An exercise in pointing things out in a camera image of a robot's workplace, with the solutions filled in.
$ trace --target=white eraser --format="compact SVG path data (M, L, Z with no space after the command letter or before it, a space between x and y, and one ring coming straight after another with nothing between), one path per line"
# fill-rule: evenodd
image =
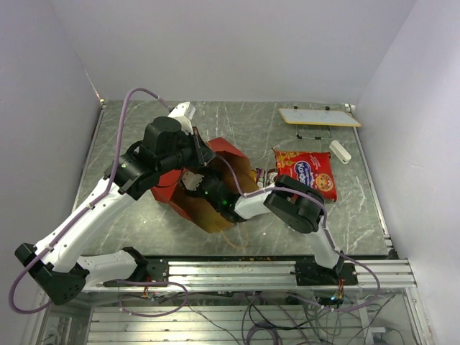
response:
M348 164L351 160L351 155L344 149L340 142L337 140L332 141L329 145L329 149L331 149L332 153L334 153L337 158L344 164Z

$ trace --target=white wall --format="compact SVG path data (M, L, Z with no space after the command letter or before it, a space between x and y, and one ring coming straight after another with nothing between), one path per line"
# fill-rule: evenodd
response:
M414 2L52 0L102 98L331 103L358 101Z
M71 211L100 103L46 0L4 0L0 11L0 334L18 344L27 321L9 310L21 269L14 250ZM29 308L27 277L17 303Z
M460 1L418 0L357 106L395 246L439 344L460 324Z

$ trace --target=table surface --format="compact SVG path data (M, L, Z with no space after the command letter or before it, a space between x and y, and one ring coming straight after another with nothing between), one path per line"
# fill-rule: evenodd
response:
M304 139L296 137L296 126L286 124L279 108L324 109L319 103L275 102L192 102L196 107L192 123L205 140L223 137L251 160L252 167L275 167L272 148L286 151L327 152L332 140L338 140L351 154L343 165L331 157L333 177L339 199L326 205L328 227L341 249L350 254L387 254L383 224L374 193L351 127L298 126ZM81 203L111 165L114 156L122 101L106 101L100 127L83 174L78 194ZM329 105L331 110L343 106ZM167 115L155 101L130 103L124 127L123 147L141 139L145 126L156 116ZM143 254L164 255L283 255L311 254L305 236L290 230L273 214L254 217L225 231L233 248L222 234L208 234L181 218L165 204L158 203L150 192L119 214L106 229L101 229L84 255L108 254L131 246Z

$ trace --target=logo on bag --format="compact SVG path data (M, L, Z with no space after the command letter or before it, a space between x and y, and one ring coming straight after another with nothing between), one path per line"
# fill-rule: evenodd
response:
M295 163L294 170L297 173L297 179L301 183L309 187L313 187L313 171L306 161L301 160L300 162Z

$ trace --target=metal bracket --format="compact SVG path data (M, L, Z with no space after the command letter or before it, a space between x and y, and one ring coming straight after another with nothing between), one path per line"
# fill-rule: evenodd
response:
M339 277L334 276L329 270L319 267L314 262L296 262L295 279L298 286L338 285ZM357 272L354 264L345 263L342 267L341 277L345 285L358 285Z
M147 274L155 282L166 282L170 276L170 267L162 259L149 260L147 265Z
M267 260L268 257L235 257L234 259L226 258L227 261L188 261L184 259L180 261L165 261L164 257L149 258L156 260L155 270L157 272L165 272L164 265L168 265L166 277L163 280L170 282L178 282L184 284L189 291L200 292L222 292L222 291L273 291L273 290L289 290L289 291L304 291L308 283L304 285L298 284L296 276L291 272L295 272L295 265L297 262L308 262L307 259L298 260L294 259L287 261L279 260L275 257ZM380 281L382 288L415 288L415 278L410 269L407 260L360 260L363 264L373 270ZM361 290L363 288L376 288L375 279L364 268L356 266L356 277L354 276L351 268L345 268L347 279L345 284L347 290ZM84 292L142 292L143 287L125 287L120 284L108 283L105 286L91 286L86 287ZM315 290L337 290L335 284L325 285L312 285ZM172 292L182 291L182 289L175 285L168 285L164 287L151 287L150 291L156 292Z

